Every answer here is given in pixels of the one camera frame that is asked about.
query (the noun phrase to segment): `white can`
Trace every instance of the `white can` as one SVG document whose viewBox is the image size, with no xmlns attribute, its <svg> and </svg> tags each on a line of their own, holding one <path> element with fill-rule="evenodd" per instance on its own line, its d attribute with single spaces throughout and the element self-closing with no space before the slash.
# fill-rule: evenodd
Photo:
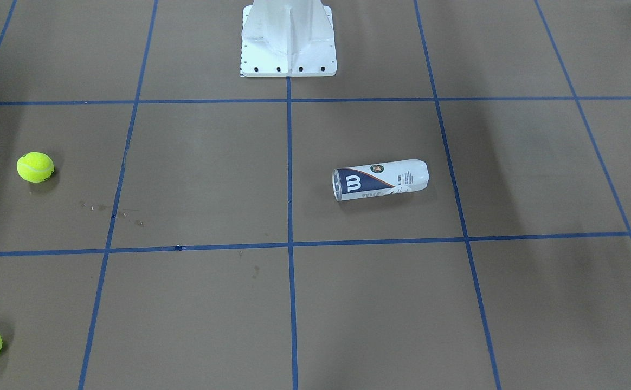
<svg viewBox="0 0 631 390">
<path fill-rule="evenodd" d="M 337 202 L 424 190 L 428 182 L 429 170 L 422 160 L 350 166 L 332 173 Z"/>
</svg>

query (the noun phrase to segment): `tennis ball can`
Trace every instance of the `tennis ball can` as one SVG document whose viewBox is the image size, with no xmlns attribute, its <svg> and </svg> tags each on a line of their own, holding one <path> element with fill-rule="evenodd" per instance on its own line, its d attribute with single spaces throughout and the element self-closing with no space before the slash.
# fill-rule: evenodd
<svg viewBox="0 0 631 390">
<path fill-rule="evenodd" d="M 337 168 L 332 173 L 332 189 L 337 202 L 415 192 L 424 190 L 428 183 L 429 169 L 422 160 L 350 166 Z"/>
</svg>

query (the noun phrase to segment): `blue label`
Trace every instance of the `blue label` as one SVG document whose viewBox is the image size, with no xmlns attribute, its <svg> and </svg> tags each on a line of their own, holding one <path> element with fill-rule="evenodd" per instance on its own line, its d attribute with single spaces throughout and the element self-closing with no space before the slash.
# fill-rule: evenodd
<svg viewBox="0 0 631 390">
<path fill-rule="evenodd" d="M 386 183 L 375 176 L 361 171 L 340 168 L 337 170 L 337 173 L 340 175 L 342 193 L 386 190 L 387 188 L 395 187 L 390 183 Z"/>
</svg>

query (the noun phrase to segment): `white pedestal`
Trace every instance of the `white pedestal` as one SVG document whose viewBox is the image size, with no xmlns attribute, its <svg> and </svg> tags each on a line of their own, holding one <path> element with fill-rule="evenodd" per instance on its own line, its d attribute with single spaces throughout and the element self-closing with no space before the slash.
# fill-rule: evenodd
<svg viewBox="0 0 631 390">
<path fill-rule="evenodd" d="M 320 0 L 254 0 L 243 10 L 241 76 L 337 72 L 332 10 Z"/>
</svg>

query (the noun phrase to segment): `brown floor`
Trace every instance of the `brown floor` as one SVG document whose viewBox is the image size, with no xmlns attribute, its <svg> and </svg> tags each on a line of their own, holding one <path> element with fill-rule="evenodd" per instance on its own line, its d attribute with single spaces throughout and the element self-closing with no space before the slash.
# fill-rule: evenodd
<svg viewBox="0 0 631 390">
<path fill-rule="evenodd" d="M 0 0 L 0 389 L 631 389 L 631 0 L 328 0 L 291 80 L 248 3 Z"/>
</svg>

